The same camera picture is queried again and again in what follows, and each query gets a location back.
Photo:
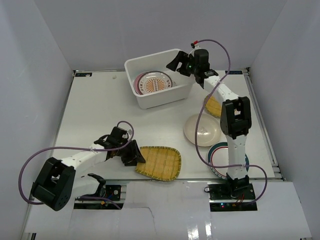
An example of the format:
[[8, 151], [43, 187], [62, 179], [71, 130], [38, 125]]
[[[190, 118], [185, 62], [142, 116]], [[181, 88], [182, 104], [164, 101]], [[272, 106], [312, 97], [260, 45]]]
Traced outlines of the fan-shaped bamboo woven tray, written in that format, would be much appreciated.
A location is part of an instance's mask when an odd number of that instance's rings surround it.
[[140, 152], [145, 163], [137, 163], [136, 173], [162, 182], [171, 182], [179, 176], [182, 157], [177, 149], [167, 146], [142, 146]]

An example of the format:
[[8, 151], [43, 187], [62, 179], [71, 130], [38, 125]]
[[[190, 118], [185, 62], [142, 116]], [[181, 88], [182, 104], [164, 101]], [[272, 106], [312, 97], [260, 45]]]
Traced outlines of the orange sunburst pattern plate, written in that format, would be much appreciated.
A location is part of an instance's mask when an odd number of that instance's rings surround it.
[[174, 86], [171, 77], [162, 71], [147, 71], [145, 78], [147, 80], [145, 85], [147, 94], [163, 91]]

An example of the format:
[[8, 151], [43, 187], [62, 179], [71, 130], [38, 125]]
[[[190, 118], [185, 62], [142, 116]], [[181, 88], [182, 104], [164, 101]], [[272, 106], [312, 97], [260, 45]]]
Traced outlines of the pink plastic plate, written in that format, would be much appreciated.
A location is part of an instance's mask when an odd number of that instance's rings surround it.
[[143, 72], [141, 74], [139, 74], [136, 79], [134, 80], [134, 89], [135, 92], [139, 95], [145, 95], [147, 94], [147, 90], [146, 90], [146, 74], [147, 72]]

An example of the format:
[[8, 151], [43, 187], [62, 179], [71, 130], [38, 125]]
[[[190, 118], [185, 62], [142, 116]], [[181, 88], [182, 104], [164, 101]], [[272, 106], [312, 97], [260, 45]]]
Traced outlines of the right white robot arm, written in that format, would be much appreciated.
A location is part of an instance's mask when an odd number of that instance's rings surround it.
[[236, 200], [249, 186], [245, 144], [252, 126], [251, 104], [248, 97], [235, 94], [223, 83], [223, 77], [210, 68], [209, 52], [196, 49], [193, 54], [178, 51], [166, 68], [183, 76], [195, 77], [210, 98], [221, 104], [220, 129], [226, 137], [228, 146], [228, 167], [226, 173], [226, 195]]

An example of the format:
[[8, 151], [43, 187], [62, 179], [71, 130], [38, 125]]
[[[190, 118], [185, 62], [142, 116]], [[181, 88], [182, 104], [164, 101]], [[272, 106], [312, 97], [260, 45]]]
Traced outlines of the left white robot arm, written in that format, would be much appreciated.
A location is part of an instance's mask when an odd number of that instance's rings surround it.
[[95, 140], [89, 150], [63, 159], [48, 158], [32, 184], [31, 194], [54, 211], [61, 210], [71, 197], [107, 199], [110, 194], [106, 180], [95, 173], [84, 172], [114, 157], [119, 157], [126, 167], [146, 162], [132, 134], [115, 126], [110, 134]]

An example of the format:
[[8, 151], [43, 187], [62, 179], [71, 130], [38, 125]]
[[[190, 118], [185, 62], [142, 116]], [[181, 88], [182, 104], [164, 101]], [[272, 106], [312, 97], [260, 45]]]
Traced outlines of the white plastic bin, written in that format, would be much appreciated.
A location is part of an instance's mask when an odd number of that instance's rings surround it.
[[[170, 49], [150, 55], [128, 59], [124, 63], [132, 92], [136, 96], [138, 105], [141, 109], [148, 109], [168, 104], [178, 100], [186, 99], [189, 96], [192, 85], [195, 83], [195, 79], [193, 77], [181, 75], [177, 71], [171, 71], [166, 68], [166, 65], [177, 56], [179, 51], [180, 50], [178, 48]], [[134, 88], [134, 81], [136, 77], [141, 73], [151, 71], [160, 71], [169, 75], [173, 81], [173, 87], [145, 95], [136, 93]]]

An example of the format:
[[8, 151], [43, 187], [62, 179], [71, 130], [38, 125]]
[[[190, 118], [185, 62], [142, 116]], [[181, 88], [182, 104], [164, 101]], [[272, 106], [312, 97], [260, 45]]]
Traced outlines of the right blue table label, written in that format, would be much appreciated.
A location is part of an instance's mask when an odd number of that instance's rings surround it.
[[242, 75], [243, 72], [241, 70], [230, 70], [230, 71], [225, 71], [226, 74], [228, 75]]

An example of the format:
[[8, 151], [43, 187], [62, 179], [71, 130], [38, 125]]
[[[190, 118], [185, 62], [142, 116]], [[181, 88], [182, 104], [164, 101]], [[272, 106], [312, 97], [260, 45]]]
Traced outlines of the blue table label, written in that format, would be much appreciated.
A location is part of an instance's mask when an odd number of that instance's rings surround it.
[[230, 70], [230, 71], [225, 71], [226, 74], [228, 75], [242, 75], [243, 72], [241, 70]]
[[76, 72], [75, 77], [91, 77], [92, 73], [91, 72]]

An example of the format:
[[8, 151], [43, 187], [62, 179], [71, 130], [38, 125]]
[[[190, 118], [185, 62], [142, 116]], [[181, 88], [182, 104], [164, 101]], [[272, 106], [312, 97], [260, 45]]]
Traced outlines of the round bamboo woven plate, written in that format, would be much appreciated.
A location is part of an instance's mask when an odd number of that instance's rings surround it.
[[218, 119], [221, 118], [222, 106], [213, 96], [209, 98], [207, 95], [203, 102], [205, 103], [204, 109], [208, 114]]

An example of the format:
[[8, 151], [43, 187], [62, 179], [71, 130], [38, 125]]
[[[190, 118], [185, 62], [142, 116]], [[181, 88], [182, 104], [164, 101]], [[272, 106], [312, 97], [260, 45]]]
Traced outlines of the cream white plate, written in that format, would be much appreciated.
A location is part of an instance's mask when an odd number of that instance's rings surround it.
[[[198, 114], [190, 116], [183, 127], [185, 137], [195, 144], [195, 130]], [[197, 144], [199, 147], [211, 147], [221, 138], [220, 123], [216, 118], [208, 114], [202, 114], [197, 129]]]

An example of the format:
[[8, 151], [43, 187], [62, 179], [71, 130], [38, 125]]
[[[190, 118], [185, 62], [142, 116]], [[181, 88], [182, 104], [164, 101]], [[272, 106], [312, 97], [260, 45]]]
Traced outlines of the green red rimmed plate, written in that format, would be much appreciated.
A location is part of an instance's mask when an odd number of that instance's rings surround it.
[[[228, 143], [219, 142], [213, 145], [207, 153], [207, 161], [214, 166], [227, 166], [229, 165]], [[211, 171], [219, 178], [227, 179], [227, 168], [211, 167]]]

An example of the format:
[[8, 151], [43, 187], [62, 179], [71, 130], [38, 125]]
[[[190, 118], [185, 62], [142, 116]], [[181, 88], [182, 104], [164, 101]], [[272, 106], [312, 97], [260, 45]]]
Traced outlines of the left blue table label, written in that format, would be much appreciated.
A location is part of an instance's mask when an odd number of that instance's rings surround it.
[[76, 72], [75, 77], [91, 77], [92, 73], [91, 72]]

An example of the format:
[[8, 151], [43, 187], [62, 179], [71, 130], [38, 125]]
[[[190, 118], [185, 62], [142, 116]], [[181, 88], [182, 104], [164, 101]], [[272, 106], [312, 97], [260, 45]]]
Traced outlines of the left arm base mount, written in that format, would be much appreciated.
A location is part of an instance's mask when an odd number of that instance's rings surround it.
[[121, 185], [108, 184], [103, 177], [88, 173], [75, 180], [72, 194], [77, 201], [100, 201], [101, 206], [121, 210], [122, 207], [116, 203], [121, 200], [121, 191]]

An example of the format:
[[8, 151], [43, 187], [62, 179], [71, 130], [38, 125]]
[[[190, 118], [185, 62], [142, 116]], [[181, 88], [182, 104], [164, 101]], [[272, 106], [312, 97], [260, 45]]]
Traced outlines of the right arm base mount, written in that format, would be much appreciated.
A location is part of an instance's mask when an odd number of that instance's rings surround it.
[[250, 203], [256, 199], [253, 185], [244, 190], [239, 196], [231, 197], [227, 193], [224, 184], [209, 184], [204, 188], [209, 196], [209, 207], [214, 212], [255, 212], [258, 210], [257, 203]]

